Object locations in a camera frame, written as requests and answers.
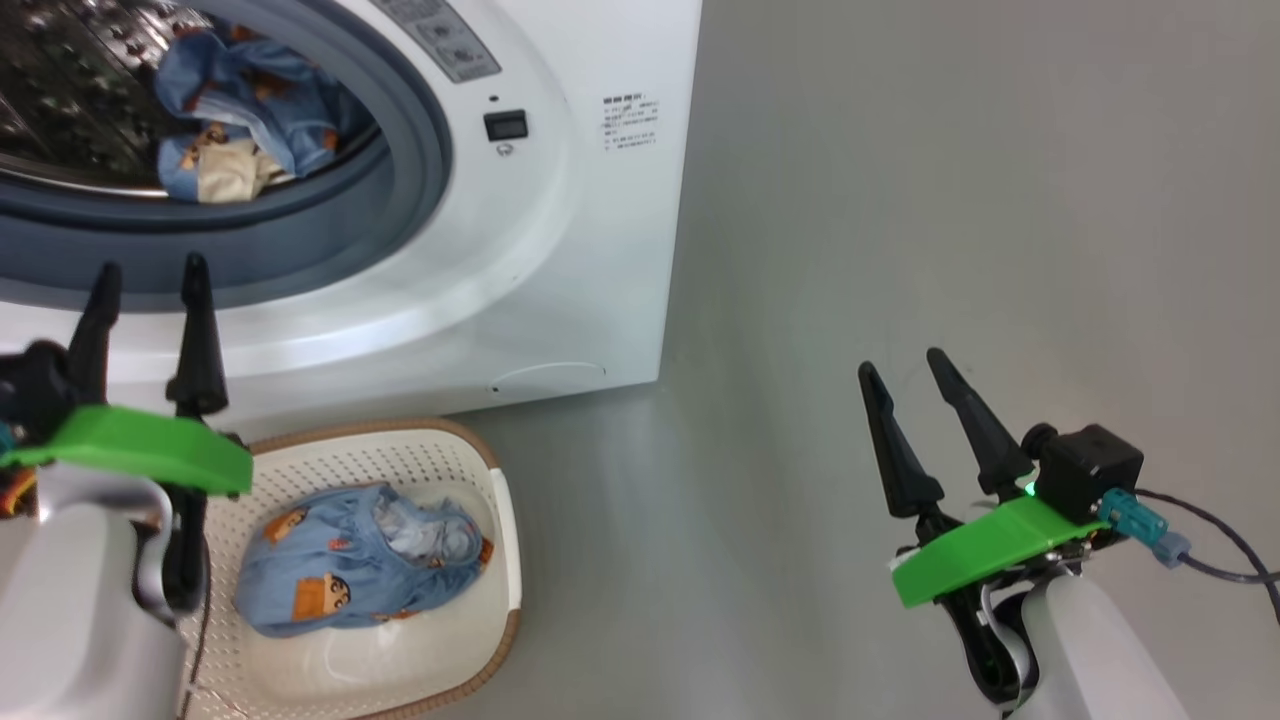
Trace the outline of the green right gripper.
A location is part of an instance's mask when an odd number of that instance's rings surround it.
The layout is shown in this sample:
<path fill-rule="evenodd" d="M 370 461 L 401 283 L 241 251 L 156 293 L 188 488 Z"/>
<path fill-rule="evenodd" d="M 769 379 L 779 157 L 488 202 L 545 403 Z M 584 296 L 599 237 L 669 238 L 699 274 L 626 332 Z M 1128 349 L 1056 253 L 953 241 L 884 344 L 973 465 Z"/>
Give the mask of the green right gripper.
<path fill-rule="evenodd" d="M 892 583 L 906 609 L 931 603 L 1108 527 L 1096 518 L 1076 524 L 1041 498 L 1025 496 L 1019 480 L 1036 469 L 1030 457 L 942 348 L 928 348 L 925 359 L 943 401 L 964 429 L 982 492 L 1016 500 L 942 533 L 897 561 Z M 902 433 L 893 398 L 876 365 L 861 363 L 858 380 L 890 515 L 908 519 L 937 514 L 945 492 Z"/>

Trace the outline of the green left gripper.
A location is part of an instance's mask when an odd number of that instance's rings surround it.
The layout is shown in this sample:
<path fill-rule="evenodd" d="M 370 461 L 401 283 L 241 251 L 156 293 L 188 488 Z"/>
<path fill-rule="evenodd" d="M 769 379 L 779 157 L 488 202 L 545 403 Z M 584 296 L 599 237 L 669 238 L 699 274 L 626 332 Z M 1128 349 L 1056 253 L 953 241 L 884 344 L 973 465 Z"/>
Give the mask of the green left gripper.
<path fill-rule="evenodd" d="M 165 396 L 177 416 L 108 402 L 110 334 L 122 304 L 122 269 L 105 263 L 68 347 L 68 379 L 82 404 L 51 439 L 13 448 L 3 469 L 31 470 L 38 519 L 92 505 L 140 530 L 133 587 L 148 612 L 193 612 L 209 587 L 204 518 L 211 497 L 248 495 L 253 456 L 233 436 L 196 420 L 229 404 L 206 259 L 187 256 L 186 309 L 175 375 Z"/>

